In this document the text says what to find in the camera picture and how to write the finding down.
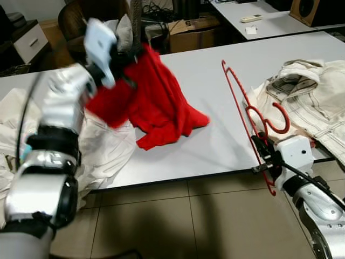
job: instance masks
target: white garment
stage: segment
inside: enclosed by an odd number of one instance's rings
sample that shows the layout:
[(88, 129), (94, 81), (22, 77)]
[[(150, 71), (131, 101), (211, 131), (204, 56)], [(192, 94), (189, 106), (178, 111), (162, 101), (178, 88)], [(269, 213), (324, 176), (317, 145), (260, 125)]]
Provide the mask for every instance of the white garment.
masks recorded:
[[(14, 88), (0, 101), (0, 226), (3, 223), (3, 199), (15, 173), (8, 157), (15, 156), (18, 120), (25, 98), (25, 90)], [(22, 132), (21, 154), (25, 146), (23, 143), (28, 135), (36, 131), (39, 118), (40, 110), (31, 102)], [(125, 165), (135, 147), (135, 131), (129, 121), (112, 129), (95, 116), (85, 114), (79, 136), (82, 165), (75, 175), (78, 180), (78, 208), (85, 205), (81, 199), (91, 189), (97, 189)]]
[[(288, 61), (248, 97), (277, 128), (283, 129), (285, 123), (272, 103), (280, 103), (288, 113), (292, 123), (288, 133), (269, 129), (269, 136), (309, 135), (345, 165), (345, 61)], [(263, 129), (259, 117), (253, 114), (253, 119)]]

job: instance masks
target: desk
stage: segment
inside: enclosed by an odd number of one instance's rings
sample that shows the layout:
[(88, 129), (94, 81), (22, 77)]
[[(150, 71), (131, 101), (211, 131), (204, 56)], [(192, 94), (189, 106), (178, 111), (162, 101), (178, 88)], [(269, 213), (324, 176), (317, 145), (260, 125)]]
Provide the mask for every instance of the desk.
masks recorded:
[[(264, 1), (238, 4), (236, 2), (211, 4), (228, 20), (247, 40), (272, 38), (290, 34), (316, 31), (289, 15), (289, 11), (279, 12)], [(263, 19), (251, 23), (241, 23), (241, 18), (262, 15)], [(246, 27), (256, 26), (257, 34), (248, 35)]]
[[(194, 130), (188, 138), (181, 137), (175, 144), (149, 151), (137, 148), (123, 169), (101, 189), (241, 172), (256, 166), (221, 61), (226, 60), (248, 90), (274, 75), (283, 62), (298, 58), (342, 59), (345, 45), (325, 32), (316, 32), (162, 56), (188, 102), (209, 115), (211, 124)], [(0, 98), (13, 87), (27, 88), (33, 79), (33, 74), (0, 78)], [(41, 89), (36, 95), (38, 105), (43, 94)], [(138, 138), (143, 135), (138, 129), (136, 134)], [(327, 157), (322, 151), (314, 149), (313, 153), (316, 160)]]

